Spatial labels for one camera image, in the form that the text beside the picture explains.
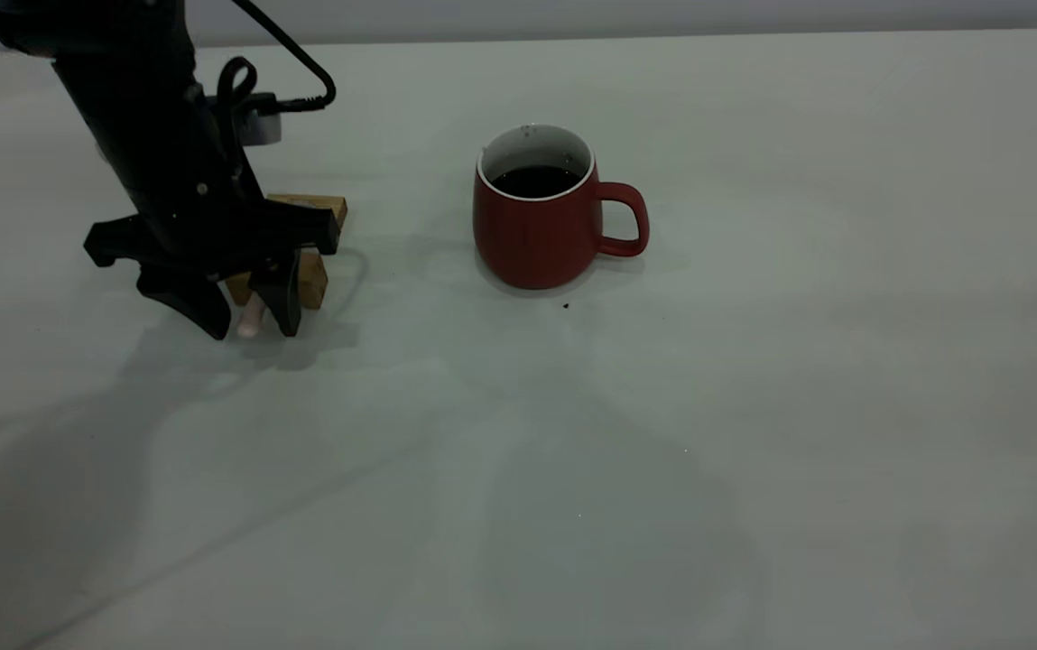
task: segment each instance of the coffee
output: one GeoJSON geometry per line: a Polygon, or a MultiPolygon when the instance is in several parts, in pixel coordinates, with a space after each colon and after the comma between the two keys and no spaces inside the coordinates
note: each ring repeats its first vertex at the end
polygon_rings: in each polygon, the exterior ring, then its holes
{"type": "Polygon", "coordinates": [[[561,194],[578,186],[579,174],[567,169],[546,164],[523,166],[503,173],[491,180],[499,191],[510,194],[511,197],[523,199],[543,199],[561,194]]]}

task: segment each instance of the wall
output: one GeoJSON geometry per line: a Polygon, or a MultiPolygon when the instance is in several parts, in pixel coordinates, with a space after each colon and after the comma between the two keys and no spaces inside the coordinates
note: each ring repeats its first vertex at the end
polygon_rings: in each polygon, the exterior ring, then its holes
{"type": "MultiPolygon", "coordinates": [[[[255,1],[305,43],[1037,26],[1037,0],[255,1]]],[[[269,41],[229,0],[189,0],[189,25],[200,45],[269,41]]]]}

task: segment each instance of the wooden block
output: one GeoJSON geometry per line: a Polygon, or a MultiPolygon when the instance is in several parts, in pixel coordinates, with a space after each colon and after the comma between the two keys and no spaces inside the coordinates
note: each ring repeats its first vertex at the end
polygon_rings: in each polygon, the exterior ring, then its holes
{"type": "MultiPolygon", "coordinates": [[[[338,222],[338,229],[345,225],[345,216],[349,206],[344,197],[319,197],[315,194],[270,194],[274,201],[292,203],[296,206],[311,206],[311,208],[330,208],[333,218],[338,222]]],[[[325,273],[325,263],[316,251],[303,251],[301,267],[298,272],[298,296],[304,309],[321,309],[325,300],[325,289],[329,287],[330,277],[325,273]]],[[[237,307],[245,307],[249,298],[254,294],[249,288],[249,273],[227,277],[226,288],[229,296],[237,307]]]]}
{"type": "Polygon", "coordinates": [[[345,227],[345,216],[349,214],[345,197],[318,197],[315,194],[270,194],[268,198],[291,203],[296,206],[307,206],[307,208],[330,208],[333,210],[333,219],[338,220],[338,230],[345,227]]]}

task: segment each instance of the mug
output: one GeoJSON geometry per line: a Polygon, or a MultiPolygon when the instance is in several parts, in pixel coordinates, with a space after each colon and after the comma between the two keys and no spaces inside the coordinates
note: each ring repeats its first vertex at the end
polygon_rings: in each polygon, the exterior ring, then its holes
{"type": "Polygon", "coordinates": [[[646,202],[638,190],[597,179],[594,152],[570,131],[531,123],[506,131],[477,158],[474,181],[474,242],[482,262],[503,283],[548,289],[580,276],[597,254],[642,254],[650,238],[646,202]],[[551,166],[579,177],[554,196],[526,198],[498,189],[503,174],[551,166]],[[634,210],[638,238],[602,235],[602,201],[634,210]]]}

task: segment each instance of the cable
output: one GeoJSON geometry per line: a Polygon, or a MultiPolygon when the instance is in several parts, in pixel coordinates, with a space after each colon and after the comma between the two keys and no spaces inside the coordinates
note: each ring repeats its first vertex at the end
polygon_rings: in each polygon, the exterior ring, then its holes
{"type": "Polygon", "coordinates": [[[221,148],[224,149],[226,160],[229,162],[229,169],[233,176],[242,172],[241,146],[237,144],[237,124],[234,119],[237,116],[237,108],[249,97],[250,92],[257,86],[257,68],[253,63],[247,61],[246,57],[233,57],[221,68],[221,77],[218,78],[218,103],[217,119],[218,132],[221,134],[221,148]],[[233,85],[233,80],[237,79],[237,74],[246,70],[246,79],[242,80],[237,86],[233,85]]]}
{"type": "Polygon", "coordinates": [[[307,66],[321,83],[325,84],[325,95],[317,95],[316,97],[307,97],[304,100],[286,100],[278,102],[278,112],[300,112],[300,111],[316,111],[329,107],[333,103],[334,98],[337,98],[338,88],[333,85],[333,78],[330,77],[328,72],[325,72],[323,66],[319,66],[316,61],[314,61],[310,55],[305,53],[303,49],[296,43],[289,34],[282,31],[282,28],[278,26],[274,21],[270,20],[270,17],[265,16],[265,12],[261,11],[257,7],[257,4],[251,3],[250,0],[233,0],[233,4],[237,4],[243,11],[249,13],[250,18],[257,21],[258,25],[263,26],[265,31],[269,31],[272,36],[278,39],[280,45],[284,46],[284,49],[288,50],[290,54],[295,55],[299,61],[303,62],[304,66],[307,66]]]}

